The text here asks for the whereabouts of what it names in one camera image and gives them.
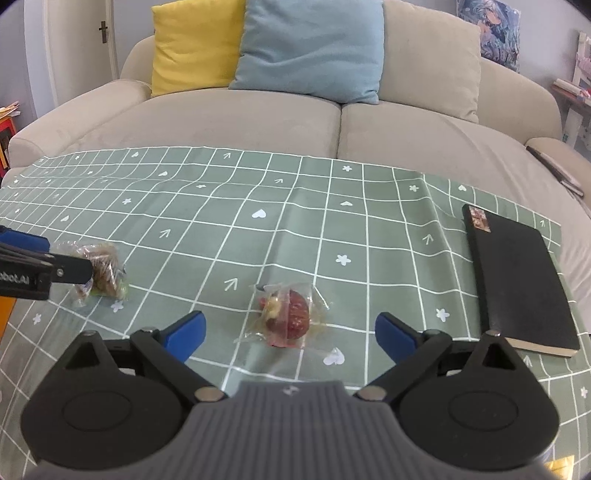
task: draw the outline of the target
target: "light blue pillow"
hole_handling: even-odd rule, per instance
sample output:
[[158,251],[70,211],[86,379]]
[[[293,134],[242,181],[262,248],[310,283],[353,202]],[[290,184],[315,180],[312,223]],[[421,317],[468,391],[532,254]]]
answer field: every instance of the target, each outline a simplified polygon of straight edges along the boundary
[[230,89],[378,103],[382,0],[248,0]]

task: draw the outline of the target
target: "white star print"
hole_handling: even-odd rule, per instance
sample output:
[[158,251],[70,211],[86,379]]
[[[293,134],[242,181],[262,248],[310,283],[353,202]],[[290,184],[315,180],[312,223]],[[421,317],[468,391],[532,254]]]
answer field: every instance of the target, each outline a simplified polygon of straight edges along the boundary
[[347,255],[337,255],[335,261],[343,266],[346,266],[347,263],[351,263],[351,259],[348,258]]
[[113,305],[111,305],[111,308],[113,309],[113,313],[117,313],[123,309],[123,302],[121,302],[121,300],[117,300]]
[[437,311],[437,314],[435,315],[435,317],[439,318],[443,323],[445,323],[445,321],[447,320],[447,317],[449,317],[449,313],[445,311],[445,309],[435,309]]

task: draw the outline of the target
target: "white arrow print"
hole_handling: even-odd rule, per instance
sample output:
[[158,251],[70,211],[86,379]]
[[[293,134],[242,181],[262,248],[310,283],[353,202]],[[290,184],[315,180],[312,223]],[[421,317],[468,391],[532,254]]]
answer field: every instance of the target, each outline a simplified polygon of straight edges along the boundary
[[228,284],[228,286],[223,289],[224,291],[228,291],[232,287],[234,290],[236,290],[236,287],[238,286],[238,279],[237,278],[230,278],[229,280],[226,280],[224,283]]

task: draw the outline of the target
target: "white heart print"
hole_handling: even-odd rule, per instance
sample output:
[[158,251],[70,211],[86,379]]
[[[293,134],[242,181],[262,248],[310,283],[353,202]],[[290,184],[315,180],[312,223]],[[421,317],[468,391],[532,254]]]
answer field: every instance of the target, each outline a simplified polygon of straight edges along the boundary
[[255,213],[252,214],[253,218],[265,218],[266,216],[267,213],[263,209],[257,210]]
[[323,362],[325,365],[343,365],[345,363],[345,356],[337,347],[334,347],[331,353],[324,357]]

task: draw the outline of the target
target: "beige sofa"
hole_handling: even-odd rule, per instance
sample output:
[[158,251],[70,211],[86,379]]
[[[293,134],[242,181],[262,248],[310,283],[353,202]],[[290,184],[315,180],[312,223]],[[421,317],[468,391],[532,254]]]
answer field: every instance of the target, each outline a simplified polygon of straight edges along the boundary
[[19,132],[9,145],[13,169],[7,181],[43,155],[159,145],[303,154],[438,174],[561,224],[560,264],[591,327],[591,220],[524,145],[530,142],[564,160],[590,197],[591,164],[558,140],[558,107],[541,86],[482,59],[480,124],[399,103],[340,106],[277,92],[206,89],[151,99],[153,55],[154,38],[142,40],[120,80]]

